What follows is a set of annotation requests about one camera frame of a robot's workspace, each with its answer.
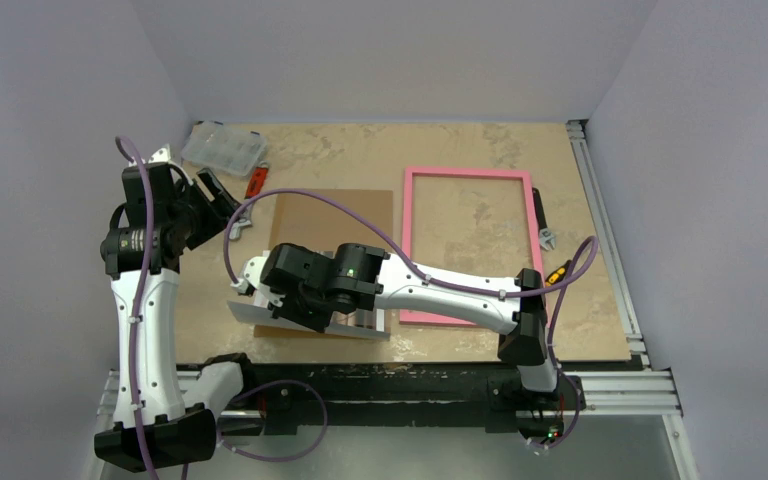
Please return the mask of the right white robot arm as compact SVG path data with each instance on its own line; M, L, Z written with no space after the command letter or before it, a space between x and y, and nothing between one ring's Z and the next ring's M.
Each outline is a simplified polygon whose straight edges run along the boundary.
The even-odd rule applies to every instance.
M384 249L346 243L333 257L282 243L250 259L242 272L247 293L266 297L275 318L324 332L334 314L411 310L463 320L499 336L498 358L515 366L524 399L544 407L561 391L548 352L547 316L538 273L478 277L430 268Z

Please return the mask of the printed plant photo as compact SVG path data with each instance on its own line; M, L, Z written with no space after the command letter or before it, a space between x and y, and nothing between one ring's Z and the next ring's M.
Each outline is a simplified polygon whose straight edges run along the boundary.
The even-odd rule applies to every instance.
M264 302L246 304L236 301L228 301L228 307L235 319L243 324L279 329L281 331L292 332L293 334L305 334L308 336L319 335L319 332L313 331L290 320L273 318L272 311L268 308L267 303ZM358 326L332 321L330 325L325 328L324 335L387 341L390 334L384 329L384 314L380 311L375 311L370 312L370 315L374 317L372 326Z

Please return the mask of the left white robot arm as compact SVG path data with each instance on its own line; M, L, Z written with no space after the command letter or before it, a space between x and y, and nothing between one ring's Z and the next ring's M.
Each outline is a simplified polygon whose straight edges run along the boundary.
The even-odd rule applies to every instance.
M100 245L119 329L120 380L111 429L94 437L98 458L130 472L206 461L216 449L217 423L229 404L244 409L258 382L244 373L247 357L228 354L203 364L194 384L179 385L174 311L180 258L219 234L238 202L208 168L198 179L151 162L122 172L125 200Z

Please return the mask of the yellow black screwdriver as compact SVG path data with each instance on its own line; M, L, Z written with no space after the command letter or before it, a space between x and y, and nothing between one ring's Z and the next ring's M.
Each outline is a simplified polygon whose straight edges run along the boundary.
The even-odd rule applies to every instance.
M568 275L570 268L571 268L572 260L568 259L565 261L561 266L557 267L553 271L551 271L546 277L545 277L545 285L546 286L553 286L557 284L558 282L564 280L566 276Z

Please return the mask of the brown frame backing board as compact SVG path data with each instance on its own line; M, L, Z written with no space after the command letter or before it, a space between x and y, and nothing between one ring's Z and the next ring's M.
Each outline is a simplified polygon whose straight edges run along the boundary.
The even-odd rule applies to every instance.
M394 193L391 190L319 189L320 196L347 207L391 237ZM389 251L389 245L365 224L320 200L279 194L267 248L292 243L333 257L339 245L357 243Z

